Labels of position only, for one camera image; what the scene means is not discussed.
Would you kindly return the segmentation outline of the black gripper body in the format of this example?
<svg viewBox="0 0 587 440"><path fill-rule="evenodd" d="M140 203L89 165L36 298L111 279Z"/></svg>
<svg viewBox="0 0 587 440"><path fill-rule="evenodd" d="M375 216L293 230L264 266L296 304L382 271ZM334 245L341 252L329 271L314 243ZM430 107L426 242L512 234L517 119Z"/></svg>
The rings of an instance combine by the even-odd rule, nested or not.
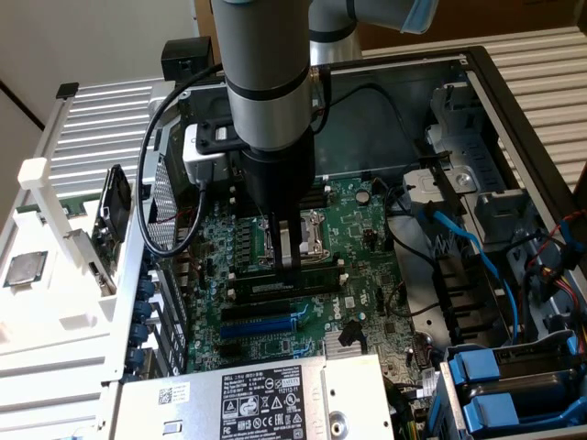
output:
<svg viewBox="0 0 587 440"><path fill-rule="evenodd" d="M315 135L306 130L291 146L274 152L247 148L239 153L250 197L268 215L290 216L316 176Z"/></svg>

